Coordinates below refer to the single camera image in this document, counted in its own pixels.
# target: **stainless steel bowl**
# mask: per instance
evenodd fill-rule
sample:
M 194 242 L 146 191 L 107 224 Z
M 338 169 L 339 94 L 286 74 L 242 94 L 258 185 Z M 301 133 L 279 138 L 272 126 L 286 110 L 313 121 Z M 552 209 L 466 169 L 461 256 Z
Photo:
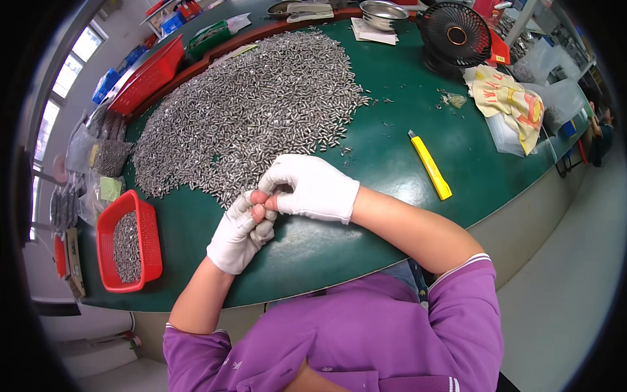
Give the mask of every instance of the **stainless steel bowl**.
M 381 31 L 393 31 L 394 22 L 409 17 L 409 11 L 398 4 L 384 0 L 366 0 L 359 7 L 364 15 L 364 20 Z

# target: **red plastic basket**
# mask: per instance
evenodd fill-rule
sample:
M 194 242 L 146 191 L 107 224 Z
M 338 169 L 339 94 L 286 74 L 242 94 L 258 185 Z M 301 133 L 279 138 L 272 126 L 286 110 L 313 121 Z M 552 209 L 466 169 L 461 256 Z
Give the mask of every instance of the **red plastic basket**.
M 138 282 L 122 283 L 115 270 L 113 260 L 113 231 L 118 221 L 127 213 L 136 211 L 137 236 L 142 272 Z M 161 247 L 157 231 L 157 216 L 150 204 L 140 200 L 132 189 L 124 192 L 111 205 L 105 208 L 96 224 L 96 249 L 100 279 L 105 289 L 113 293 L 128 293 L 141 290 L 146 282 L 161 276 Z
M 124 83 L 109 109 L 130 115 L 148 97 L 171 81 L 183 59 L 183 34 L 152 55 Z
M 159 1 L 157 4 L 153 5 L 152 7 L 150 7 L 148 9 L 148 11 L 146 11 L 146 16 L 149 16 L 150 14 L 152 14 L 154 11 L 157 11 L 159 8 L 161 8 L 161 6 L 163 5 L 164 0 Z

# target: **fan grille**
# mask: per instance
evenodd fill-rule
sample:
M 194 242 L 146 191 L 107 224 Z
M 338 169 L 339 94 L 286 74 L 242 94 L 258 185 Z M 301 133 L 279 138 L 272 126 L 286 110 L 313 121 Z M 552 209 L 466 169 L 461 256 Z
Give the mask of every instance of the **fan grille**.
M 472 8 L 449 1 L 436 3 L 424 12 L 423 23 L 424 45 L 441 61 L 469 68 L 490 58 L 488 25 Z

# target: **yellow utility knife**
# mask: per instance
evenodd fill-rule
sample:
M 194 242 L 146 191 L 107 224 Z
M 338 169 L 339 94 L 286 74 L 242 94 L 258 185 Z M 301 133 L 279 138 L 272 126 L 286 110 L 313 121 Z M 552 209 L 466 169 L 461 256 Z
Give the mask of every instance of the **yellow utility knife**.
M 438 166 L 436 166 L 433 158 L 431 157 L 431 154 L 429 154 L 429 150 L 427 150 L 427 147 L 425 147 L 423 141 L 418 136 L 416 136 L 416 134 L 412 132 L 411 129 L 409 130 L 409 132 L 407 132 L 407 134 L 411 138 L 411 143 L 416 148 L 416 151 L 418 151 L 418 155 L 420 156 L 420 159 L 426 167 L 427 173 L 429 173 L 429 177 L 431 177 L 431 181 L 435 186 L 435 190 L 438 192 L 440 200 L 451 197 L 453 195 L 453 193 L 451 192 L 451 188 L 449 188 L 446 181 L 444 181 L 442 174 L 440 174 L 440 171 L 438 170 Z

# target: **window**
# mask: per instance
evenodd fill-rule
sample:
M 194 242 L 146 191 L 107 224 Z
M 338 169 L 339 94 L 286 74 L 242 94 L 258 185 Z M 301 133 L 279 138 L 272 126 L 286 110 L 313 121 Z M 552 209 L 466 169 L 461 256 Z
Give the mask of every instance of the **window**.
M 55 123 L 56 115 L 59 114 L 59 109 L 59 106 L 49 100 L 43 111 L 43 118 L 41 119 L 39 135 L 37 135 L 37 146 L 35 147 L 34 157 L 39 162 L 43 160 L 43 153 L 46 150 L 48 138 L 50 137 L 50 131 L 52 130 L 52 125 Z
M 91 21 L 76 40 L 70 54 L 65 59 L 59 71 L 59 75 L 56 77 L 55 85 L 52 87 L 50 98 L 43 111 L 40 131 L 37 136 L 37 146 L 35 147 L 35 161 L 41 162 L 43 160 L 48 138 L 50 137 L 50 131 L 55 123 L 56 116 L 59 114 L 59 110 L 65 105 L 65 98 L 68 96 L 68 92 L 78 77 L 78 74 L 83 70 L 85 63 L 106 39 L 107 36 L 105 33 L 94 21 Z
M 97 33 L 97 30 L 99 30 L 97 25 L 91 22 L 89 26 L 83 30 L 80 37 L 78 37 L 72 47 L 72 51 L 65 59 L 65 63 L 61 67 L 61 71 L 52 88 L 52 91 L 63 98 L 61 101 L 67 97 L 70 87 L 83 69 L 83 65 L 85 65 L 94 52 L 96 52 L 96 49 L 104 42 L 105 39 L 100 33 Z
M 33 169 L 41 171 L 41 166 L 37 163 L 33 165 Z M 39 183 L 40 178 L 38 176 L 33 177 L 33 215 L 31 217 L 31 222 L 37 222 L 37 195 L 39 191 Z M 30 239 L 34 241 L 36 238 L 35 228 L 31 227 Z
M 78 37 L 72 48 L 72 52 L 76 53 L 78 57 L 86 63 L 93 52 L 102 44 L 102 41 L 103 39 L 95 32 L 95 29 L 92 29 L 91 26 L 87 26 L 80 37 Z
M 59 76 L 56 77 L 52 91 L 60 95 L 61 98 L 67 97 L 72 83 L 74 83 L 82 69 L 83 65 L 73 55 L 68 55 L 68 58 L 65 59 L 65 64 L 63 64 L 59 72 Z

